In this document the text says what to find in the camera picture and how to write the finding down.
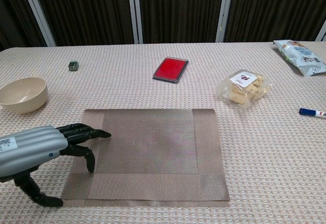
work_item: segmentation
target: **placemat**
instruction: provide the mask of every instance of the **placemat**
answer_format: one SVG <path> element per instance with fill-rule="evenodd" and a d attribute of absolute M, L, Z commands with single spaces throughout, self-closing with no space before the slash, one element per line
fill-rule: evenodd
<path fill-rule="evenodd" d="M 213 109 L 88 109 L 83 123 L 112 136 L 84 143 L 96 168 L 74 159 L 64 206 L 228 206 Z"/>

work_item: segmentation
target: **table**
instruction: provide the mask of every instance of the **table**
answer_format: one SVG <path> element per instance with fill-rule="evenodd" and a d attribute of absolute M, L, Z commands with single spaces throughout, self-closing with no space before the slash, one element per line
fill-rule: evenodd
<path fill-rule="evenodd" d="M 302 42 L 326 60 L 326 42 Z M 178 84 L 153 80 L 167 57 L 188 59 Z M 79 70 L 70 72 L 71 60 Z M 216 85 L 239 69 L 265 75 L 272 90 L 238 111 Z M 326 221 L 326 120 L 300 107 L 326 109 L 326 74 L 303 77 L 271 43 L 194 43 L 12 48 L 0 53 L 0 87 L 37 76 L 48 84 L 45 106 L 28 115 L 0 110 L 0 135 L 45 124 L 81 121 L 88 108 L 214 108 L 230 192 L 228 208 L 42 208 L 14 186 L 0 184 L 3 223 L 298 223 Z M 72 157 L 41 165 L 32 176 L 61 196 Z"/>

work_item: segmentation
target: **white sticker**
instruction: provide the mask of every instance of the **white sticker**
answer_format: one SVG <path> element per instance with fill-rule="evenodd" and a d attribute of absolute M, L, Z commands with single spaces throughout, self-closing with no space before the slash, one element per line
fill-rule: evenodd
<path fill-rule="evenodd" d="M 254 74 L 243 71 L 235 75 L 234 77 L 232 77 L 230 80 L 233 81 L 233 83 L 236 83 L 239 86 L 246 88 L 251 83 L 253 83 L 256 79 L 257 77 Z"/>
<path fill-rule="evenodd" d="M 0 139 L 0 153 L 17 148 L 16 139 L 14 137 Z"/>

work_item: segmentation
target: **cookie package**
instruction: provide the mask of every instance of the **cookie package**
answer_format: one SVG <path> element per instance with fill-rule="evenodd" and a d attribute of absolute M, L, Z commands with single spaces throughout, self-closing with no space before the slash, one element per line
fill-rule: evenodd
<path fill-rule="evenodd" d="M 265 76 L 248 70 L 239 70 L 225 78 L 216 88 L 218 97 L 226 104 L 235 104 L 243 109 L 264 96 L 271 89 Z"/>
<path fill-rule="evenodd" d="M 273 43 L 285 60 L 296 66 L 303 76 L 326 72 L 324 61 L 299 42 L 292 40 L 274 40 Z"/>

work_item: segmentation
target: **barcode sticker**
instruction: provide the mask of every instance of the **barcode sticker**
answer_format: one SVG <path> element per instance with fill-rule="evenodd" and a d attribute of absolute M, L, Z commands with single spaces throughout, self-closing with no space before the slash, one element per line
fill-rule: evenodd
<path fill-rule="evenodd" d="M 14 137 L 0 139 L 0 153 L 17 148 L 18 146 Z"/>

